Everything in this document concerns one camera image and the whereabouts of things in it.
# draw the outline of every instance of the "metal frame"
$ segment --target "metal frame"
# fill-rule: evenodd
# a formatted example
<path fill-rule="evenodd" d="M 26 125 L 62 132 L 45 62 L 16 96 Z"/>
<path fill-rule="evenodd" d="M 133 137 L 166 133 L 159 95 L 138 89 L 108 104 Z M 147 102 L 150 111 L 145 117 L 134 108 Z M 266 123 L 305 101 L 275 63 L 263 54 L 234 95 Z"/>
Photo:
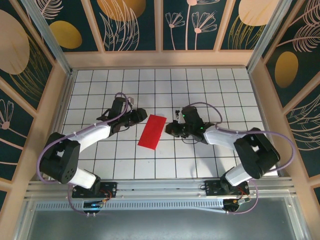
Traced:
<path fill-rule="evenodd" d="M 72 70 L 71 75 L 66 76 L 66 80 L 63 84 L 63 93 L 60 96 L 59 103 L 60 105 L 56 109 L 55 119 L 53 121 L 53 125 L 51 127 L 51 133 L 59 132 L 61 126 L 63 125 L 63 121 L 65 119 L 68 104 L 70 101 L 71 93 L 73 90 L 74 83 L 76 81 L 78 71 Z"/>
<path fill-rule="evenodd" d="M 43 18 L 39 8 L 36 4 L 36 1 L 30 0 L 21 0 L 21 3 L 26 9 L 26 12 L 30 15 L 33 23 L 43 36 L 44 40 L 48 44 L 49 48 L 51 49 L 53 55 L 56 57 L 58 62 L 61 64 L 64 72 L 67 75 L 71 74 L 71 67 L 67 61 L 65 54 L 63 53 L 61 47 L 59 46 L 54 34 L 49 28 L 48 23 Z"/>
<path fill-rule="evenodd" d="M 156 203 L 210 203 L 222 199 L 236 198 L 237 196 L 206 196 L 205 191 L 200 189 L 205 180 L 218 180 L 219 178 L 196 178 L 196 179 L 163 179 L 163 180 L 120 180 L 117 181 L 117 195 L 109 203 L 131 205 L 151 202 Z M 263 177 L 255 181 L 259 191 L 259 198 L 283 198 L 287 207 L 288 215 L 296 235 L 296 239 L 311 239 L 303 214 L 300 210 L 294 184 L 290 177 Z M 256 196 L 256 190 L 249 183 L 250 195 Z M 43 184 L 40 181 L 31 181 L 28 185 L 24 205 L 21 208 L 21 218 L 17 224 L 15 240 L 27 238 L 32 224 L 35 211 L 70 211 L 67 201 L 68 186 L 65 184 Z M 73 200 L 76 207 L 82 205 L 82 200 Z M 212 208 L 212 206 L 199 205 L 196 207 L 172 207 L 169 209 L 201 209 Z M 159 209 L 131 207 L 127 209 Z M 102 210 L 119 210 L 104 207 Z M 220 210 L 211 209 L 212 214 Z"/>
<path fill-rule="evenodd" d="M 254 47 L 253 53 L 247 65 L 248 73 L 251 73 L 257 65 L 259 59 L 264 53 L 266 47 L 279 28 L 282 19 L 286 15 L 292 0 L 281 0 L 275 8 L 268 24 L 265 26 L 257 44 Z"/>

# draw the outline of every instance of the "leaf illustration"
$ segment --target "leaf illustration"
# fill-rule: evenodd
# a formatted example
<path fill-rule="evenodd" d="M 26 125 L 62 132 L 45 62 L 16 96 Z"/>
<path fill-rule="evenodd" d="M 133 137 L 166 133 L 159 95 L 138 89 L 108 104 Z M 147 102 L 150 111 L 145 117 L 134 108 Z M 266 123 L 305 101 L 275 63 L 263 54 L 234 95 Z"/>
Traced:
<path fill-rule="evenodd" d="M 62 0 L 35 0 L 35 2 L 45 19 L 54 19 L 64 7 Z"/>
<path fill-rule="evenodd" d="M 320 95 L 316 97 L 312 102 L 304 106 L 292 109 L 288 117 L 289 124 L 294 124 L 294 123 L 297 123 L 298 121 L 309 119 L 308 115 L 311 114 L 313 111 L 317 110 L 319 107 L 320 107 Z"/>
<path fill-rule="evenodd" d="M 296 32 L 293 40 L 290 41 L 292 41 L 294 50 L 311 53 L 312 49 L 315 49 L 320 43 L 320 24 L 301 27 Z"/>
<path fill-rule="evenodd" d="M 131 8 L 123 1 L 123 10 L 118 2 L 111 0 L 112 8 L 105 0 L 101 1 L 103 10 L 108 17 L 100 16 L 104 23 L 103 44 L 107 51 L 136 50 L 139 44 L 140 32 L 137 17 Z"/>
<path fill-rule="evenodd" d="M 308 0 L 303 20 L 309 26 L 320 24 L 320 0 Z"/>

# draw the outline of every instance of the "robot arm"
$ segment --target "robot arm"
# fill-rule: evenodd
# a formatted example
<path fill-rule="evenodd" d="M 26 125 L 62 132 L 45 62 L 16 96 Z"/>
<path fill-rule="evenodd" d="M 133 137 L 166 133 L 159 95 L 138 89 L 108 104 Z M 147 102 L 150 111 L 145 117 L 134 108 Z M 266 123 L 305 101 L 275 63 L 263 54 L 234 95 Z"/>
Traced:
<path fill-rule="evenodd" d="M 97 120 L 105 122 L 120 115 L 125 102 L 125 98 L 116 97 L 112 107 Z M 132 109 L 131 102 L 129 103 L 130 110 L 117 120 L 84 128 L 76 135 L 50 147 L 41 159 L 40 171 L 62 184 L 80 186 L 93 194 L 97 194 L 101 179 L 91 172 L 78 168 L 79 154 L 94 143 L 118 133 L 121 127 L 129 128 L 145 120 L 147 112 L 143 108 Z M 64 136 L 58 132 L 52 133 L 46 146 Z"/>
<path fill-rule="evenodd" d="M 237 152 L 241 164 L 227 171 L 221 178 L 221 185 L 226 191 L 251 178 L 259 179 L 279 160 L 280 155 L 264 134 L 236 132 L 216 127 L 213 123 L 200 118 L 194 106 L 176 111 L 178 120 L 169 123 L 165 132 L 174 136 L 187 138 L 192 136 L 197 142 L 220 145 Z"/>

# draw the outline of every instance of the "flower illustration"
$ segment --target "flower illustration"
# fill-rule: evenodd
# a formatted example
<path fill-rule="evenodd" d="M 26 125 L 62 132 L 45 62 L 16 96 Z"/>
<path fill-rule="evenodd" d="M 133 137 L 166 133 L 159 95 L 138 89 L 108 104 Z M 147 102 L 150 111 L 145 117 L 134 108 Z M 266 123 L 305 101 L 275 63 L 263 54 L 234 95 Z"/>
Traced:
<path fill-rule="evenodd" d="M 186 0 L 189 5 L 187 15 L 186 15 L 186 25 L 185 25 L 185 50 L 188 50 L 188 27 L 189 27 L 189 15 L 191 6 L 204 5 L 204 4 L 215 4 L 220 0 Z"/>
<path fill-rule="evenodd" d="M 215 19 L 215 12 L 213 13 L 202 13 L 201 17 L 199 18 L 199 12 L 192 13 L 192 23 L 194 27 L 194 32 L 196 34 L 212 32 L 217 30 L 217 24 L 214 24 Z"/>
<path fill-rule="evenodd" d="M 179 12 L 179 13 L 175 12 L 172 15 L 170 12 L 168 12 L 165 14 L 165 19 L 166 19 L 166 22 L 168 23 L 169 28 L 170 28 L 173 50 L 176 50 L 172 29 L 184 26 L 186 24 L 186 22 L 183 21 L 183 17 L 181 15 L 181 12 Z"/>
<path fill-rule="evenodd" d="M 25 135 L 22 135 L 21 133 L 10 128 L 10 121 L 14 113 L 14 108 L 15 108 L 15 105 L 13 102 L 8 101 L 7 103 L 5 103 L 3 99 L 0 99 L 0 130 L 9 130 L 26 139 L 27 137 Z M 21 146 L 18 146 L 12 142 L 6 141 L 2 138 L 0 138 L 0 141 L 12 147 L 15 147 L 17 149 L 21 149 L 21 150 L 23 149 Z"/>
<path fill-rule="evenodd" d="M 7 130 L 10 127 L 10 121 L 12 114 L 14 113 L 14 104 L 11 101 L 5 103 L 3 99 L 0 99 L 0 128 Z"/>
<path fill-rule="evenodd" d="M 215 4 L 220 0 L 186 0 L 189 6 L 201 5 L 201 4 Z"/>

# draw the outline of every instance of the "white grid mat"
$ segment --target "white grid mat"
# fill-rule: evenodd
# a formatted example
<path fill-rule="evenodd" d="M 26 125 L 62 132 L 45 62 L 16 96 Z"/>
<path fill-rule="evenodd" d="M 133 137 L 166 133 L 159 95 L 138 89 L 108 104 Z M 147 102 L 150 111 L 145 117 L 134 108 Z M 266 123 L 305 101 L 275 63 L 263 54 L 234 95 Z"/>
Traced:
<path fill-rule="evenodd" d="M 180 107 L 208 102 L 221 112 L 222 127 L 264 129 L 245 68 L 121 69 L 78 71 L 62 133 L 97 122 L 118 92 L 133 97 L 134 108 L 166 117 L 167 123 Z M 196 107 L 204 122 L 219 120 L 213 109 Z M 220 177 L 240 162 L 228 148 L 185 144 L 165 132 L 155 151 L 138 146 L 147 120 L 86 148 L 79 167 L 102 179 L 206 178 Z"/>

